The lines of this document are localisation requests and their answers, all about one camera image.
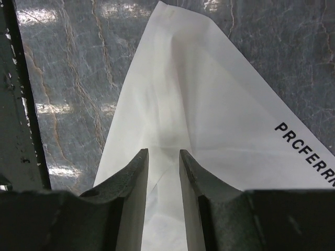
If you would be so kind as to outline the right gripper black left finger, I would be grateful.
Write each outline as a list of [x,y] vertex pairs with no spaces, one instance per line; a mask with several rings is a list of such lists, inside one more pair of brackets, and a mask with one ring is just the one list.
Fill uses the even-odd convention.
[[149,152],[76,196],[67,191],[1,193],[1,250],[140,250]]

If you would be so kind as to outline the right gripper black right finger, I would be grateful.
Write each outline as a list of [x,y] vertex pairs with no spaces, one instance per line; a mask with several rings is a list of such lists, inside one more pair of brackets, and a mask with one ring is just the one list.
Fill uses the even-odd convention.
[[189,250],[334,250],[334,191],[240,191],[179,155]]

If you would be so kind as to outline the white cloth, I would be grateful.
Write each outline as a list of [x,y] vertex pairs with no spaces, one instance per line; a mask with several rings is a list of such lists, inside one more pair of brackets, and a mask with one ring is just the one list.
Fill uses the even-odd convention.
[[157,3],[118,99],[99,185],[149,151],[140,250],[187,250],[179,152],[239,190],[333,188],[334,156],[208,17]]

